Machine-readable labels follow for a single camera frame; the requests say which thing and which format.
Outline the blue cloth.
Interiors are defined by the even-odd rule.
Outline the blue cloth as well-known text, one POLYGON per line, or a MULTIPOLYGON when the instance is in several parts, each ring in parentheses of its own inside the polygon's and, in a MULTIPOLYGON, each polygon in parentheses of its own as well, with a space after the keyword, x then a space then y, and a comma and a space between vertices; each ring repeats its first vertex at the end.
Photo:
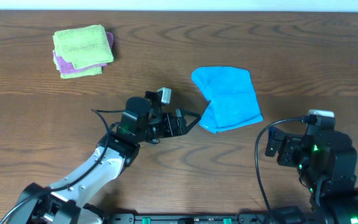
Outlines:
POLYGON ((263 121, 250 71, 236 67, 199 67, 191 79, 209 105, 199 125, 217 133, 263 121))

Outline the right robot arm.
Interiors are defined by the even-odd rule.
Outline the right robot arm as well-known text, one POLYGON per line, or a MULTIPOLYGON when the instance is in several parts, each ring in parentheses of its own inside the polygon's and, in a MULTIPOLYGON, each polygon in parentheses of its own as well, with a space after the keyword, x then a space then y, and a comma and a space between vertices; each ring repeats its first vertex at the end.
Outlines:
POLYGON ((314 128, 301 136, 271 127, 265 154, 297 169, 315 223, 358 223, 357 152, 347 134, 314 128))

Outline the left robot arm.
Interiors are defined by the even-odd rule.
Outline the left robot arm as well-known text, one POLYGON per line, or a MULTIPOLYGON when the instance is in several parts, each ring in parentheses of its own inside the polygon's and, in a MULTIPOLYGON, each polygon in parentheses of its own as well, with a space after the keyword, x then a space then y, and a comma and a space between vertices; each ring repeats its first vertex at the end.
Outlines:
POLYGON ((164 113, 162 106, 168 103, 152 92, 129 98, 121 121, 104 125, 106 132, 89 159, 48 187, 28 185, 1 223, 78 223, 84 215, 103 223, 105 218, 86 211, 85 205, 133 163, 140 143, 185 135, 200 121, 200 114, 187 110, 164 113))

